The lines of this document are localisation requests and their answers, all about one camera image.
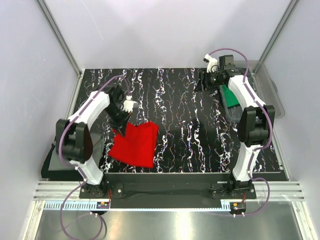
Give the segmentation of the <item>red t shirt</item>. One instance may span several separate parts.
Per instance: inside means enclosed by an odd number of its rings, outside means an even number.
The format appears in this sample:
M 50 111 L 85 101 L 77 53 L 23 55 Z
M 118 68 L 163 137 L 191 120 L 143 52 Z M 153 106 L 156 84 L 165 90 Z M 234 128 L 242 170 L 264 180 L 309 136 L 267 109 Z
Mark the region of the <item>red t shirt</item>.
M 113 146 L 108 155 L 113 159 L 134 167 L 152 169 L 159 127 L 149 121 L 140 125 L 127 124 L 125 135 L 113 130 Z

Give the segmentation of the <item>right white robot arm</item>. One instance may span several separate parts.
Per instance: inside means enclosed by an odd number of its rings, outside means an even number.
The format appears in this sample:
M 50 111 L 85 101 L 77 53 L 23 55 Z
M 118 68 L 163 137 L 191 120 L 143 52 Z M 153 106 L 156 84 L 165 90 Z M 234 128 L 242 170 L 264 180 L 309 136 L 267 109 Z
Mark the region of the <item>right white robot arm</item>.
M 226 86 L 242 109 L 237 125 L 240 151 L 232 170 L 234 181 L 227 185 L 228 195 L 236 199 L 245 192 L 243 183 L 252 180 L 258 154 L 271 144 L 275 108 L 273 105 L 267 105 L 256 94 L 247 78 L 249 69 L 238 70 L 233 55 L 223 55 L 216 59 L 206 54 L 203 61 L 207 63 L 207 67 L 199 73 L 194 91 L 202 92 Z

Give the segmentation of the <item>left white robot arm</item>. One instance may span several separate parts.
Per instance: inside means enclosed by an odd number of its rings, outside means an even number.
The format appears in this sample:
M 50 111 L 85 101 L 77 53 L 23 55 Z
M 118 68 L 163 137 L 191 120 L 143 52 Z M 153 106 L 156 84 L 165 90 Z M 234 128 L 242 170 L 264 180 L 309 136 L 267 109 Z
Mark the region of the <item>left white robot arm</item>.
M 56 122 L 56 153 L 60 161 L 73 166 L 83 180 L 91 185 L 90 192 L 97 198 L 103 198 L 108 193 L 108 186 L 102 182 L 104 174 L 93 157 L 90 129 L 105 112 L 110 127 L 124 136 L 134 104 L 132 96 L 126 95 L 117 85 L 109 87 L 108 91 L 93 91 L 76 113 Z

